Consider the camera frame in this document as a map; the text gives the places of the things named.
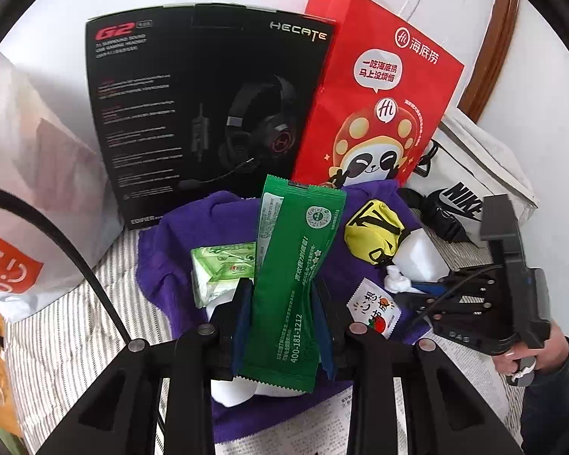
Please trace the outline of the person's right hand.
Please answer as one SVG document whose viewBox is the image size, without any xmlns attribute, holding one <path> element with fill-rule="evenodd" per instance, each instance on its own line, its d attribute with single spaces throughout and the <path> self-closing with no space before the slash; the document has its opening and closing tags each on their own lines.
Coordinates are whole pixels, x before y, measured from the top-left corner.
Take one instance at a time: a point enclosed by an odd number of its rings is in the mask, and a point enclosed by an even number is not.
<svg viewBox="0 0 569 455">
<path fill-rule="evenodd" d="M 536 369 L 552 372 L 559 369 L 569 358 L 569 341 L 557 323 L 551 323 L 550 337 L 543 348 L 529 348 L 524 342 L 516 343 L 503 355 L 492 357 L 497 373 L 511 376 L 519 371 L 523 358 L 535 358 Z"/>
</svg>

